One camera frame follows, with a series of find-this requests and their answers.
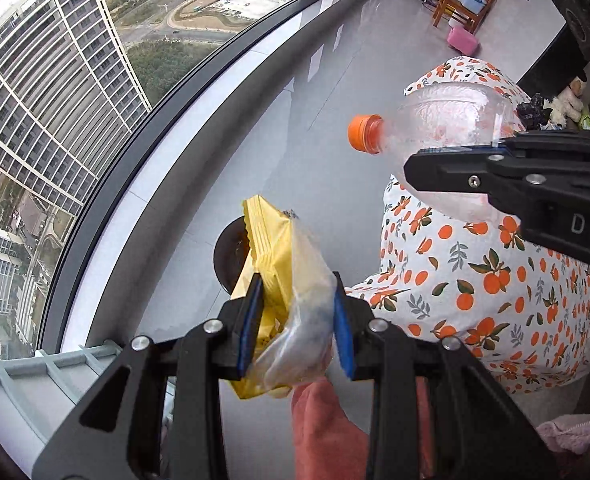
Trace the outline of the yellow snack wrapper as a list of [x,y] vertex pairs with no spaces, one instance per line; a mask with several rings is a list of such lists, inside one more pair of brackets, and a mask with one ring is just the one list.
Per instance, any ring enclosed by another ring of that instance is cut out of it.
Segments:
[[243,210],[249,255],[232,297],[248,292],[257,273],[263,312],[249,370],[231,387],[242,400],[285,396],[323,376],[331,362],[337,278],[296,214],[260,195],[244,200]]

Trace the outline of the orange fruit print tablecloth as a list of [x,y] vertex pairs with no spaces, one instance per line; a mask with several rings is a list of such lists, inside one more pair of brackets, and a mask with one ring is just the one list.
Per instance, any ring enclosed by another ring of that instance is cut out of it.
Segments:
[[391,178],[380,270],[348,295],[415,337],[457,336],[509,393],[590,372],[590,266],[530,244],[518,222],[462,222]]

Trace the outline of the white plush toy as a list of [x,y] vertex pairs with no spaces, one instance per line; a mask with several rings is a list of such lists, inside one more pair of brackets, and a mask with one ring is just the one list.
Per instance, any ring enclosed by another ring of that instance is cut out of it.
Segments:
[[545,109],[550,111],[549,122],[562,128],[567,127],[570,119],[574,124],[580,123],[583,102],[582,95],[587,83],[575,77],[557,96],[546,101]]

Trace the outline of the black plastic bag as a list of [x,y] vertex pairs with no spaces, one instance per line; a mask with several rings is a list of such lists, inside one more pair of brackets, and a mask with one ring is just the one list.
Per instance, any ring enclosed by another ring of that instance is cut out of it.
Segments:
[[541,93],[536,93],[529,102],[518,104],[516,110],[517,116],[526,131],[550,128],[552,107]]

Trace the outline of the clear plastic bottle orange cap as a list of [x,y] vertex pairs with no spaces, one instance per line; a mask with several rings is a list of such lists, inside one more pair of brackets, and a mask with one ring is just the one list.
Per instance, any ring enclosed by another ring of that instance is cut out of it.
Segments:
[[357,151],[386,157],[392,174],[414,197],[432,209],[464,222],[498,223],[502,214],[485,195],[421,191],[404,165],[422,148],[490,145],[522,131],[516,106],[493,88],[470,82],[431,84],[405,96],[395,115],[358,115],[347,128]]

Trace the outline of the pink cloth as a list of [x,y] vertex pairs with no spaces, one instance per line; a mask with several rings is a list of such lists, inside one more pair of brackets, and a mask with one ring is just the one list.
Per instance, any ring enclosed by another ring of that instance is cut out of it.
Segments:
[[295,388],[292,419],[297,479],[365,477],[368,435],[350,422],[327,378]]

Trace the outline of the black round trash bin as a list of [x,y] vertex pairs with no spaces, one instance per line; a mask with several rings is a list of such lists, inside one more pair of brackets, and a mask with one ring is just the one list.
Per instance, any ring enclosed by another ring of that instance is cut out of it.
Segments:
[[221,287],[231,295],[249,254],[244,217],[230,222],[214,245],[214,274]]

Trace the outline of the blue plastic basin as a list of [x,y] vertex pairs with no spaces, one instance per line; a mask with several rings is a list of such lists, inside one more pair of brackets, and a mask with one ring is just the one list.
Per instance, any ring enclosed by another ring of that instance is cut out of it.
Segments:
[[462,6],[473,14],[479,14],[487,4],[486,0],[461,0]]

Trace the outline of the dark window frame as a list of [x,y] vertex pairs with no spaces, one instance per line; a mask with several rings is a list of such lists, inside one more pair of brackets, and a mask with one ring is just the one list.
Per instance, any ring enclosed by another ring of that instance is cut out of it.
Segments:
[[162,180],[208,119],[278,48],[347,0],[295,0],[233,37],[148,114],[138,135],[94,188],[60,257],[38,347],[86,342],[112,269]]

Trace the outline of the wooden chair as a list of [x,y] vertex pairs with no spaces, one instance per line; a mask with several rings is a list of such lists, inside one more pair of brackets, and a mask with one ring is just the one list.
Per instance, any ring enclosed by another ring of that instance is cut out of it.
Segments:
[[475,11],[470,10],[460,0],[438,0],[436,9],[432,14],[432,26],[437,27],[442,18],[454,18],[465,30],[475,35],[486,15],[496,3],[496,0],[482,1],[484,4],[481,9]]

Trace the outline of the pink plastic stool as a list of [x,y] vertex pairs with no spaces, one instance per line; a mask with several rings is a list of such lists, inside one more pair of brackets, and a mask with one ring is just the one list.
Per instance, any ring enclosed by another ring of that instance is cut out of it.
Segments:
[[473,56],[479,49],[479,40],[463,27],[452,27],[447,34],[447,44],[462,55]]

